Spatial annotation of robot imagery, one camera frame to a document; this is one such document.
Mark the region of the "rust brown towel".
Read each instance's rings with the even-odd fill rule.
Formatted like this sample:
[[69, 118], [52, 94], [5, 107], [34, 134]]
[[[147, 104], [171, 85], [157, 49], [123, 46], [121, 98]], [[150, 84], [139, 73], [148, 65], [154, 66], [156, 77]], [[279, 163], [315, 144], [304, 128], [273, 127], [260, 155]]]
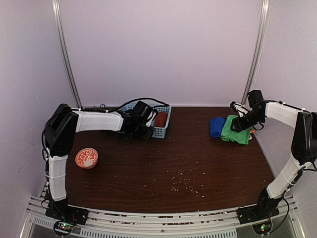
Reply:
[[159, 112], [156, 119], [155, 119], [154, 127], [160, 127], [160, 128], [165, 127], [166, 122], [167, 122], [167, 116], [168, 116], [167, 113]]

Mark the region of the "green towel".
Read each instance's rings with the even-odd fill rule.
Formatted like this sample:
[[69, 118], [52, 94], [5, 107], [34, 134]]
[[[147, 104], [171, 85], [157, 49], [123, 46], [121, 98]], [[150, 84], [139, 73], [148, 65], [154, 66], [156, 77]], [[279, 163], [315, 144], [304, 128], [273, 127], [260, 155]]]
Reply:
[[226, 118], [226, 122], [222, 128], [220, 139], [225, 142], [236, 142], [242, 145], [248, 145], [250, 140], [250, 132], [253, 130], [252, 127], [245, 129], [241, 132], [235, 132], [231, 130], [232, 120], [237, 116], [229, 115]]

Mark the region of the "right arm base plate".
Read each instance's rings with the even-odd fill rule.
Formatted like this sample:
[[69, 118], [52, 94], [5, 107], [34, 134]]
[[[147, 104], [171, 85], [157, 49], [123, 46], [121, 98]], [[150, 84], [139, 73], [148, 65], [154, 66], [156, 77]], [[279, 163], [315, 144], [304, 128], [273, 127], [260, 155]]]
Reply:
[[279, 215], [277, 208], [260, 206], [258, 204], [249, 207], [239, 207], [236, 212], [240, 224], [253, 223]]

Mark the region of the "light blue perforated basket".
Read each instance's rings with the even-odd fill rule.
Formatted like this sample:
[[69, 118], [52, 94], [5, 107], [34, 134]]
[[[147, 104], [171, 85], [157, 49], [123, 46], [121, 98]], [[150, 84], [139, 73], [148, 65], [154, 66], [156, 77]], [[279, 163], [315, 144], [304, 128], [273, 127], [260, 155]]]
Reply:
[[151, 111], [154, 109], [156, 109], [158, 113], [165, 112], [168, 114], [165, 127], [154, 127], [155, 120], [152, 121], [150, 126], [154, 128], [152, 138], [164, 139], [171, 115], [171, 106], [151, 98], [138, 98], [131, 100], [114, 109], [115, 112], [120, 113], [124, 118], [119, 132], [123, 133], [126, 138], [139, 138], [139, 135], [141, 135], [147, 128], [146, 120], [149, 117]]

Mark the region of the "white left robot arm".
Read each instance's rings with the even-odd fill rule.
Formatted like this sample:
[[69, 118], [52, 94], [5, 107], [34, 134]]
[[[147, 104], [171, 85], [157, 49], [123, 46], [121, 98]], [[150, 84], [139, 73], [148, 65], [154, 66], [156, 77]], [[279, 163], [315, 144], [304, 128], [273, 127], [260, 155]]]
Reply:
[[54, 202], [51, 210], [60, 220], [71, 216], [70, 207], [62, 201], [67, 198], [66, 162], [75, 134], [83, 131], [119, 131], [127, 138], [149, 140], [154, 132], [152, 122], [157, 114], [156, 109], [143, 101], [138, 101], [127, 111], [71, 108], [68, 104], [57, 107], [44, 125], [41, 140], [49, 194]]

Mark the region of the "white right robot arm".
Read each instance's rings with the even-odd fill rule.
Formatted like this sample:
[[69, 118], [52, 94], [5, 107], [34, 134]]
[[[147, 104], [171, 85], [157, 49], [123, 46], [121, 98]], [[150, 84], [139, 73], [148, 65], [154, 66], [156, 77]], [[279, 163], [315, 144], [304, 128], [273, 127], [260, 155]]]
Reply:
[[263, 125], [266, 119], [276, 120], [294, 130], [290, 158], [274, 181], [264, 189], [254, 207], [254, 215], [264, 219], [273, 211], [272, 203], [279, 202], [303, 172], [317, 170], [317, 115], [282, 101], [266, 100], [261, 90], [250, 91], [247, 98], [249, 109], [234, 101], [230, 104], [231, 109], [239, 114], [232, 120], [232, 131], [242, 132], [257, 124]]

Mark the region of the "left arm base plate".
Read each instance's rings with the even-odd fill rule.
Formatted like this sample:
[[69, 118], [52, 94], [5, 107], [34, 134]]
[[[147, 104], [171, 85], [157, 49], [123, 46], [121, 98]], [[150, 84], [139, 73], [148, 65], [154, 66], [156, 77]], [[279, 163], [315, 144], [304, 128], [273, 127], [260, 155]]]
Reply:
[[46, 209], [45, 215], [56, 220], [66, 221], [76, 225], [85, 225], [88, 218], [89, 211], [87, 209], [66, 206], [63, 208], [56, 208], [49, 206]]

